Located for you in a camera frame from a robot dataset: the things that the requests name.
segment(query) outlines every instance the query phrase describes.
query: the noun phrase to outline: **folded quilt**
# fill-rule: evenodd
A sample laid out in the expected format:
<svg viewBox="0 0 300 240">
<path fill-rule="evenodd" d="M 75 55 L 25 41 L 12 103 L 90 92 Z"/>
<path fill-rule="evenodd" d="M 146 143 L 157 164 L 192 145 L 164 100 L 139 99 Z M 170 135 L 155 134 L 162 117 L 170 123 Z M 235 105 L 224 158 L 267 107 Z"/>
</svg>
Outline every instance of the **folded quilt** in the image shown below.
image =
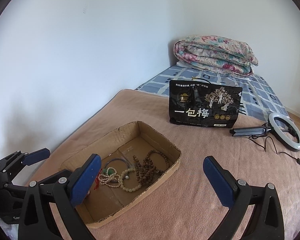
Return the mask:
<svg viewBox="0 0 300 240">
<path fill-rule="evenodd" d="M 174 54 L 180 66 L 240 78 L 252 76 L 253 65 L 258 65 L 247 43 L 218 36 L 187 36 L 174 45 Z"/>
</svg>

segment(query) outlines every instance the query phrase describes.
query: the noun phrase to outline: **cardboard tray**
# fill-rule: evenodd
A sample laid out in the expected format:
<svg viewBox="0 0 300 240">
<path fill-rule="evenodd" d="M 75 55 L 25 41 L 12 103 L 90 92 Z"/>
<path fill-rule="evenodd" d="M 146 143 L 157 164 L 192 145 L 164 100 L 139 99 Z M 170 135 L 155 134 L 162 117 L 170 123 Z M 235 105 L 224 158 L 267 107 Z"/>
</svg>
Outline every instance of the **cardboard tray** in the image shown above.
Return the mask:
<svg viewBox="0 0 300 240">
<path fill-rule="evenodd" d="M 178 169 L 181 152 L 152 127 L 144 122 L 136 121 L 109 132 L 61 164 L 60 171 L 63 169 L 74 171 L 76 168 L 81 167 L 91 154 L 97 153 L 102 159 L 102 167 L 109 160 L 118 157 L 126 158 L 134 167 L 132 156 L 136 155 L 139 161 L 142 161 L 150 150 L 163 152 L 169 159 L 170 168 L 166 170 L 166 164 L 162 156 L 153 153 L 150 158 L 153 160 L 154 165 L 166 171 L 160 177 L 155 176 L 152 185 L 143 186 L 141 189 L 130 193 L 123 191 L 120 187 L 110 188 L 105 185 L 99 185 L 94 190 L 96 184 L 93 183 L 89 196 L 81 205 L 76 206 L 78 214 L 87 226 L 99 228 L 150 195 Z M 107 167 L 115 168 L 118 174 L 127 169 L 127 165 L 119 160 L 111 162 Z M 128 188 L 137 186 L 135 172 L 131 172 L 129 176 L 130 179 L 124 180 L 124 186 Z"/>
</svg>

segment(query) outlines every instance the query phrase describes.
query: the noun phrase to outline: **white ring light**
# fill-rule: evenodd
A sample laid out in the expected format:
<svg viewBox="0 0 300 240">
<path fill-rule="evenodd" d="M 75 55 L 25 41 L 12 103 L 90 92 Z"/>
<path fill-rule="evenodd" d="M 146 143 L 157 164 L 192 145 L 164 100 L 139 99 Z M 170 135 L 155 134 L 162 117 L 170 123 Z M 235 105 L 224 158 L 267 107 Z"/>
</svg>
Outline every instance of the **white ring light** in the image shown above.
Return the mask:
<svg viewBox="0 0 300 240">
<path fill-rule="evenodd" d="M 275 120 L 279 120 L 280 122 L 283 122 L 285 125 L 290 125 L 296 132 L 297 142 L 291 140 L 289 137 L 287 137 L 280 127 L 276 124 Z M 289 150 L 298 152 L 300 151 L 300 131 L 298 127 L 285 115 L 279 114 L 279 113 L 271 113 L 268 117 L 268 122 L 272 126 L 271 133 L 277 138 L 278 141 L 280 141 L 285 147 L 287 147 Z"/>
</svg>

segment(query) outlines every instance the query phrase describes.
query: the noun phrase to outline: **black cable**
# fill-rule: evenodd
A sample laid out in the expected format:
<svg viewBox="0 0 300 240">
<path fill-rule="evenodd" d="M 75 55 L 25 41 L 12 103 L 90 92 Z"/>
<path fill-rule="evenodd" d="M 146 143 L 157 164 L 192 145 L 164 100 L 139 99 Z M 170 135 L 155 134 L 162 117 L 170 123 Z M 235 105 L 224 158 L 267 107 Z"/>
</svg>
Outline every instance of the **black cable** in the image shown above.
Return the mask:
<svg viewBox="0 0 300 240">
<path fill-rule="evenodd" d="M 265 137 L 265 138 L 266 138 L 266 139 L 265 139 L 265 145 L 264 145 L 264 146 L 261 145 L 261 144 L 258 144 L 256 141 L 254 141 L 254 140 L 256 140 L 256 139 L 258 139 L 258 138 L 261 138 L 261 137 Z M 252 142 L 254 142 L 255 144 L 257 144 L 257 145 L 259 145 L 260 147 L 262 147 L 262 148 L 265 150 L 265 152 L 267 151 L 267 150 L 266 150 L 266 143 L 267 143 L 267 139 L 268 139 L 268 138 L 271 139 L 276 154 L 279 155 L 280 153 L 284 153 L 284 154 L 288 155 L 289 157 L 291 157 L 292 159 L 295 159 L 295 160 L 297 161 L 297 163 L 300 165 L 300 158 L 293 157 L 293 156 L 291 156 L 290 154 L 288 154 L 288 153 L 286 153 L 286 152 L 278 152 L 278 151 L 277 151 L 277 148 L 276 148 L 276 146 L 275 146 L 275 144 L 274 144 L 274 141 L 273 141 L 272 137 L 270 137 L 270 136 L 268 136 L 268 135 L 266 135 L 266 134 L 259 135 L 259 136 L 253 136 L 253 135 L 251 135 L 251 136 L 248 137 L 248 139 L 249 139 L 250 141 L 252 141 Z"/>
</svg>

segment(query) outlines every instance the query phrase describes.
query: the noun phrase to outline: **red tassel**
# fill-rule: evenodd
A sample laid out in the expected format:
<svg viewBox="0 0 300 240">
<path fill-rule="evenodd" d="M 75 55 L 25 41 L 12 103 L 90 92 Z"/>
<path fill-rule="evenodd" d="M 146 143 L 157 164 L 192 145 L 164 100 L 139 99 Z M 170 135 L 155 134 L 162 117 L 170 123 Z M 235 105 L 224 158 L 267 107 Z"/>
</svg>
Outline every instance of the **red tassel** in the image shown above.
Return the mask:
<svg viewBox="0 0 300 240">
<path fill-rule="evenodd" d="M 94 190 L 96 190 L 99 187 L 99 175 L 100 175 L 101 171 L 102 171 L 102 168 L 100 169 L 98 175 L 96 176 L 96 178 L 94 180 L 95 183 L 96 183 L 96 186 L 94 187 Z"/>
</svg>

